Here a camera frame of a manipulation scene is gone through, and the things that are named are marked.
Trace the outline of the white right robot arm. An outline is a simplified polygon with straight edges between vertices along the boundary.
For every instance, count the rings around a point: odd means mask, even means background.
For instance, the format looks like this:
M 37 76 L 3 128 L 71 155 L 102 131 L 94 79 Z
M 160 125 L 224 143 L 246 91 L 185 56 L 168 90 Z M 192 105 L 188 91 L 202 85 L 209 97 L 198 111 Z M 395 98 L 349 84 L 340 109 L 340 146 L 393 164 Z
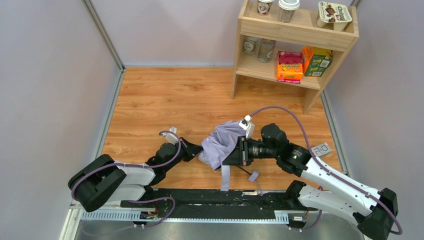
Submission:
M 397 194 L 393 190 L 378 190 L 335 170 L 310 149 L 290 142 L 286 133 L 274 123 L 261 129 L 259 140 L 250 136 L 253 128 L 253 124 L 240 121 L 233 122 L 224 131 L 223 139 L 229 149 L 222 161 L 224 166 L 242 167 L 256 159 L 275 159 L 284 172 L 325 189 L 322 191 L 294 180 L 285 192 L 291 201 L 347 220 L 372 240 L 386 240 L 390 234 L 402 234 L 397 220 Z

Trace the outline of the lavender folding umbrella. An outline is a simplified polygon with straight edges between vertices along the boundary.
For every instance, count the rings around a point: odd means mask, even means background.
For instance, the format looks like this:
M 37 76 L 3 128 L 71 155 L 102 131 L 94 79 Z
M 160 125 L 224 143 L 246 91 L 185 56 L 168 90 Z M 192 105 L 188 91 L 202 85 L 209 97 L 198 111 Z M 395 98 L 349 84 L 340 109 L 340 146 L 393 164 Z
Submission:
M 230 120 L 217 125 L 200 144 L 203 151 L 198 159 L 213 170 L 221 169 L 220 190 L 223 192 L 230 189 L 231 171 L 229 165 L 222 165 L 222 162 L 235 149 L 238 137 L 246 136 L 239 121 Z

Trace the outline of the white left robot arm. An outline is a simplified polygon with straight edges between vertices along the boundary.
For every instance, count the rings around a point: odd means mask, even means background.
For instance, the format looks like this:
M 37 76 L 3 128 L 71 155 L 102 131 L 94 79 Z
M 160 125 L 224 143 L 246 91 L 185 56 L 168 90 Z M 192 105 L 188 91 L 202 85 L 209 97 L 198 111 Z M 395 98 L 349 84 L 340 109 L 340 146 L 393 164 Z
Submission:
M 86 212 L 94 212 L 109 202 L 139 201 L 146 187 L 157 185 L 181 161 L 189 162 L 203 148 L 184 138 L 164 143 L 140 165 L 126 164 L 102 154 L 68 181 L 71 196 Z

